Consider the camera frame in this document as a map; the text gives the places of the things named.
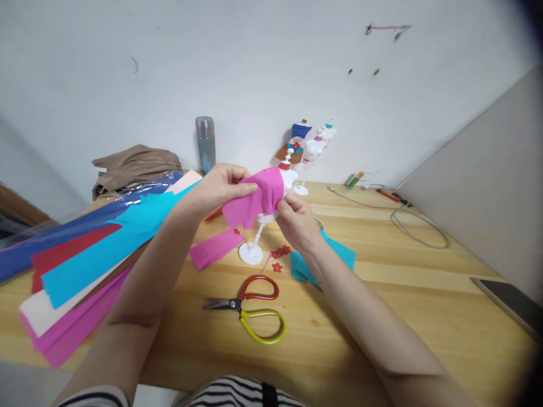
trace wall stain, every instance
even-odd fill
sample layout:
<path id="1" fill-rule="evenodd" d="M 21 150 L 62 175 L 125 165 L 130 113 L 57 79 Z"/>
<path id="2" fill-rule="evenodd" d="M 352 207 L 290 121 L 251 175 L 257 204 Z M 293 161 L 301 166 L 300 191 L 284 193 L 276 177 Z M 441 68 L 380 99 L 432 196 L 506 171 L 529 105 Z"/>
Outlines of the wall stain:
<path id="1" fill-rule="evenodd" d="M 136 59 L 130 55 L 130 58 L 132 58 L 132 60 L 134 61 L 134 65 L 136 66 L 136 70 L 134 71 L 134 73 L 138 73 L 140 71 L 140 65 L 137 63 Z"/>

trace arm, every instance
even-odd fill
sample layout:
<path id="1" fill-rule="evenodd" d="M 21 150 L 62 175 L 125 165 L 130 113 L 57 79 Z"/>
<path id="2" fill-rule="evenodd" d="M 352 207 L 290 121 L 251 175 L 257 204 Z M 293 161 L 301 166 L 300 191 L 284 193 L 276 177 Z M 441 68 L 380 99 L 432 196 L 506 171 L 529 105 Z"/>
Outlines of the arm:
<path id="1" fill-rule="evenodd" d="M 233 198 L 256 191 L 239 184 L 242 167 L 217 164 L 170 212 L 125 280 L 90 351 L 55 403 L 89 387 L 121 388 L 133 403 L 138 379 L 200 221 Z"/>
<path id="2" fill-rule="evenodd" d="M 473 405 L 418 335 L 328 246 L 309 206 L 288 194 L 277 208 L 285 238 L 311 268 L 394 405 Z"/>

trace plastic bag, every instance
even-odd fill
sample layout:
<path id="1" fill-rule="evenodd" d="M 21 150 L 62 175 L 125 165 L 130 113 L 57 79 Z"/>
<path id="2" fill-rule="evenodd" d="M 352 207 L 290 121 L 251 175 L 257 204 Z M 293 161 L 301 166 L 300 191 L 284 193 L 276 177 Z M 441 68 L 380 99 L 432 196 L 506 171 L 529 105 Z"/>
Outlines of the plastic bag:
<path id="1" fill-rule="evenodd" d="M 129 206 L 139 204 L 142 194 L 163 193 L 182 176 L 183 173 L 181 171 L 172 171 L 159 180 L 139 185 L 136 190 L 130 191 L 124 197 L 95 211 L 0 250 L 0 284 L 7 282 L 18 276 L 19 273 L 32 267 L 31 258 L 34 254 L 107 226 L 107 220 L 121 215 Z"/>

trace black and white striped shirt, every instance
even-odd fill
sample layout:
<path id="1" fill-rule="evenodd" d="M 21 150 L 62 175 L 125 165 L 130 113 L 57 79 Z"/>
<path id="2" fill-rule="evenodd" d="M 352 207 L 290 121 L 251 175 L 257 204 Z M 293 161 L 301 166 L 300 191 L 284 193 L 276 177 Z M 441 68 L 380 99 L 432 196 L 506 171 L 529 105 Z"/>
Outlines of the black and white striped shirt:
<path id="1" fill-rule="evenodd" d="M 171 407 L 305 407 L 282 390 L 239 376 L 225 376 Z M 114 386 L 98 386 L 64 400 L 57 407 L 130 407 L 124 392 Z"/>

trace metal water bottle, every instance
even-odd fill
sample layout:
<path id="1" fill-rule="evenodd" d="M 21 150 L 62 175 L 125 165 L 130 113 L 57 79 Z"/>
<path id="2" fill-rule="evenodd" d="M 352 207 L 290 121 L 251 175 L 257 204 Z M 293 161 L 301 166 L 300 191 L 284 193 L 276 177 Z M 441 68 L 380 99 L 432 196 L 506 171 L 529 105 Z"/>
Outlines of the metal water bottle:
<path id="1" fill-rule="evenodd" d="M 210 116 L 196 118 L 196 136 L 202 172 L 206 175 L 215 165 L 215 125 Z"/>

